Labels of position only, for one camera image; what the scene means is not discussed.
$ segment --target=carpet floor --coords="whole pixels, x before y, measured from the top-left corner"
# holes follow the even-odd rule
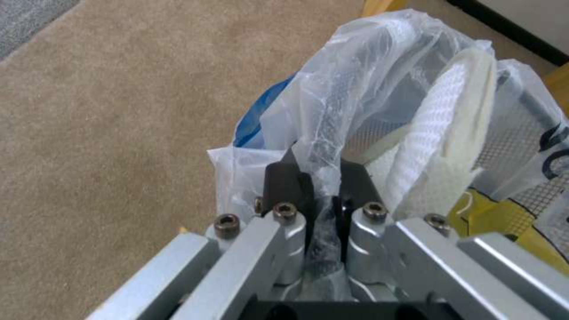
[[[361,1],[86,0],[0,63],[3,319],[85,317],[215,215],[206,149]]]

